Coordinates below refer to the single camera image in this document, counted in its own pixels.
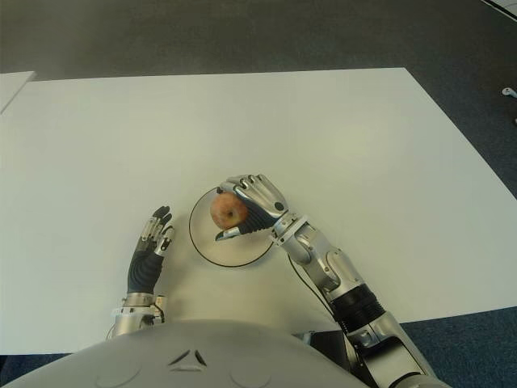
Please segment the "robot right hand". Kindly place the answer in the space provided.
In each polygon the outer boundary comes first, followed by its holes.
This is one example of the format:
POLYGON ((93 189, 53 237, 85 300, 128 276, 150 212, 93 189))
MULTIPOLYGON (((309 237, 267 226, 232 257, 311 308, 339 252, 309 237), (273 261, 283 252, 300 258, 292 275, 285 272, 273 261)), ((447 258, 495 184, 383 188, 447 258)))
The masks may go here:
POLYGON ((219 232, 216 242, 270 229, 288 211, 283 194, 265 175, 230 177, 216 190, 218 194, 234 194, 248 211, 243 221, 219 232))

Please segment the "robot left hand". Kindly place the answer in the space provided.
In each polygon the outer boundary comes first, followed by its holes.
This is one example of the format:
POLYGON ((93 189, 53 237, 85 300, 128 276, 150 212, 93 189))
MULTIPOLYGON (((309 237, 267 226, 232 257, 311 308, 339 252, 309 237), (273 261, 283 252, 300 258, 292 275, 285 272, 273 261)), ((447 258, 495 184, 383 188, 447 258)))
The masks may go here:
POLYGON ((154 211, 137 240, 128 269, 127 293, 153 294, 162 272, 162 263, 174 240, 169 206, 154 211))

